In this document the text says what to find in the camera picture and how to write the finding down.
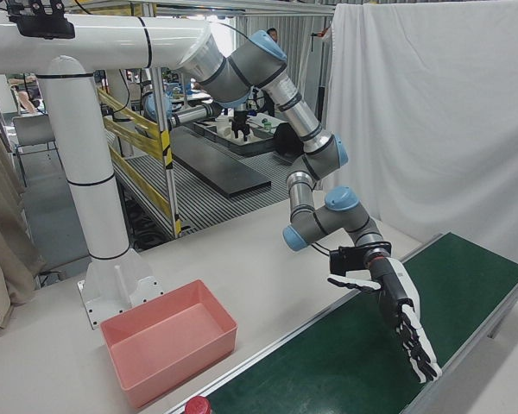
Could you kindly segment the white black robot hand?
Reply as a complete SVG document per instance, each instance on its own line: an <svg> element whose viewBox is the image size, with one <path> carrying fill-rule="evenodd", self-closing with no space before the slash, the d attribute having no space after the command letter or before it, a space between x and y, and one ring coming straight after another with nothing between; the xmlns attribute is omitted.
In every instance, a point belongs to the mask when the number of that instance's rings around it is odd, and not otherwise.
<svg viewBox="0 0 518 414"><path fill-rule="evenodd" d="M420 295L407 269L397 259L379 256L369 265L370 279L355 279L331 273L328 282L347 289L375 293L384 322L400 338L419 382L442 375L437 356L420 321Z"/></svg>

